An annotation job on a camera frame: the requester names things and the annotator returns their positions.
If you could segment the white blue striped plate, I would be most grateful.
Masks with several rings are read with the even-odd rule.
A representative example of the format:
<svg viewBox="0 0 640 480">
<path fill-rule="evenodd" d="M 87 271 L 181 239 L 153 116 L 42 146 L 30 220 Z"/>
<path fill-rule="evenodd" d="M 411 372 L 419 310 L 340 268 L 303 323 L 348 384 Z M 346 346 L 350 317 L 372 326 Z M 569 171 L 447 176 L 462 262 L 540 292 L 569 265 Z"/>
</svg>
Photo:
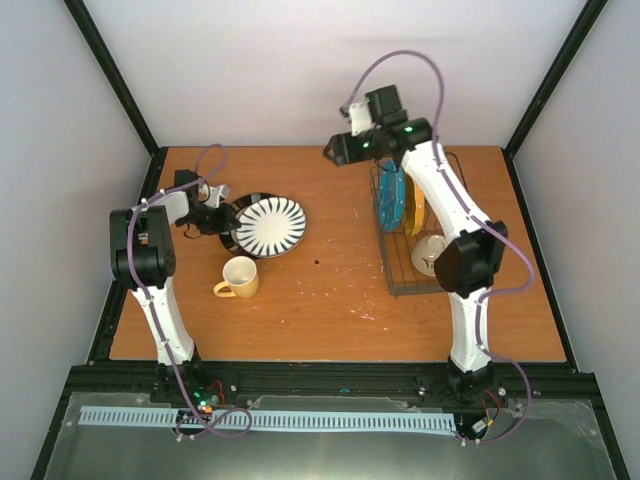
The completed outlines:
<svg viewBox="0 0 640 480">
<path fill-rule="evenodd" d="M 301 205 L 286 197 L 270 197 L 245 208 L 239 216 L 237 244 L 255 258 L 272 258 L 293 250 L 306 232 Z"/>
</svg>

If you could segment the teal polka dot plate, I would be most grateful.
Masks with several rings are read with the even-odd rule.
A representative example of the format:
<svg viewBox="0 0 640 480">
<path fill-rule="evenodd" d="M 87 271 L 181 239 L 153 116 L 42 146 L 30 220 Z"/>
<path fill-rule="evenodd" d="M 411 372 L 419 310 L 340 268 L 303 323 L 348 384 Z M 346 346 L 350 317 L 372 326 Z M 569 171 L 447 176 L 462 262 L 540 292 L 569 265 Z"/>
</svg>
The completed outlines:
<svg viewBox="0 0 640 480">
<path fill-rule="evenodd" d="M 403 170 L 391 159 L 380 169 L 378 186 L 378 217 L 384 233 L 394 231 L 401 223 L 405 203 Z"/>
</svg>

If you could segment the yellow plate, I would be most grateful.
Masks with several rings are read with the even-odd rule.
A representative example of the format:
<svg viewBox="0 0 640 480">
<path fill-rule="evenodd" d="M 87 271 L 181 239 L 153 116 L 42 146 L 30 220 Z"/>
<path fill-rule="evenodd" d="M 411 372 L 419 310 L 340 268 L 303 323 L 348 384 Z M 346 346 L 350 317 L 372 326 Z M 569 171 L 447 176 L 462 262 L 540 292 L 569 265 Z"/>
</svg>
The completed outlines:
<svg viewBox="0 0 640 480">
<path fill-rule="evenodd" d="M 403 230 L 407 236 L 416 236 L 423 228 L 426 219 L 425 197 L 409 176 L 405 177 L 405 212 Z"/>
</svg>

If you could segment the black wire dish rack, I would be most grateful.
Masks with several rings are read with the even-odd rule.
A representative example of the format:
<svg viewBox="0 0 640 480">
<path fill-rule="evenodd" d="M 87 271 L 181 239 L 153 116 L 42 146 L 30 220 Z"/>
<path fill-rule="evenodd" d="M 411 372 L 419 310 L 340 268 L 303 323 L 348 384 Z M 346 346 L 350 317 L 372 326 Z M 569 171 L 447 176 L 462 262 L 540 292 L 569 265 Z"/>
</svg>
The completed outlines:
<svg viewBox="0 0 640 480">
<path fill-rule="evenodd" d="M 400 225 L 392 232 L 384 233 L 382 231 L 378 217 L 378 186 L 380 169 L 387 160 L 372 160 L 369 162 L 369 168 L 374 225 L 383 265 L 383 274 L 386 278 L 389 292 L 394 297 L 441 293 L 443 289 L 436 278 L 421 274 L 411 263 L 411 251 L 421 238 L 430 234 L 441 235 L 443 233 L 439 220 L 426 198 L 425 223 L 416 236 L 410 237 L 404 233 L 405 203 Z"/>
</svg>

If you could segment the white ceramic bowl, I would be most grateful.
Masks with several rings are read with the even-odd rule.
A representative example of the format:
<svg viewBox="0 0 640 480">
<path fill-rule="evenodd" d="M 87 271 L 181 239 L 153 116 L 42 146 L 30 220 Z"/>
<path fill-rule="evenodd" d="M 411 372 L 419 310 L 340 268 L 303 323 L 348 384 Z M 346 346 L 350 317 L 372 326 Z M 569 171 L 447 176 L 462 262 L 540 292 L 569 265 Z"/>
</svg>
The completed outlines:
<svg viewBox="0 0 640 480">
<path fill-rule="evenodd" d="M 435 261 L 447 248 L 446 238 L 430 234 L 421 238 L 411 251 L 411 263 L 421 274 L 435 277 Z"/>
</svg>

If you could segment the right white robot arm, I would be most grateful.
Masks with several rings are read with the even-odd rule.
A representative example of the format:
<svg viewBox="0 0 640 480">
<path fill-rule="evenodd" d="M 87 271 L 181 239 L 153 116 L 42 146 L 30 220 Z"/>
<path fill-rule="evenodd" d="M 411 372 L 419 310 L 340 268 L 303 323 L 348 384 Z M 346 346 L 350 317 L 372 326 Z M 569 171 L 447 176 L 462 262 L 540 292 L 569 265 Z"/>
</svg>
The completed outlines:
<svg viewBox="0 0 640 480">
<path fill-rule="evenodd" d="M 504 253 L 503 222 L 493 222 L 454 173 L 435 127 L 424 118 L 409 119 L 395 86 L 349 99 L 340 108 L 350 132 L 336 134 L 323 154 L 338 166 L 390 159 L 425 196 L 445 237 L 446 247 L 434 271 L 447 292 L 453 341 L 448 358 L 449 394 L 466 403 L 493 379 L 488 348 L 488 295 Z"/>
</svg>

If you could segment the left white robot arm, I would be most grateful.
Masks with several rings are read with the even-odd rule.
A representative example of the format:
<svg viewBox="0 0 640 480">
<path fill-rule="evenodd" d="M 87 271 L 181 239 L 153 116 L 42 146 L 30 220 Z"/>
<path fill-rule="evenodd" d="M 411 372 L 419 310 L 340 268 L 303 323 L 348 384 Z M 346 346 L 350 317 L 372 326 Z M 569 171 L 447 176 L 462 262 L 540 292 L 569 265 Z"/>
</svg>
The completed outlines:
<svg viewBox="0 0 640 480">
<path fill-rule="evenodd" d="M 211 186 L 193 170 L 179 170 L 174 186 L 109 216 L 111 270 L 130 290 L 149 325 L 161 384 L 186 402 L 201 400 L 208 378 L 187 332 L 174 292 L 177 257 L 171 228 L 193 227 L 211 236 L 240 226 L 227 202 L 230 188 Z"/>
</svg>

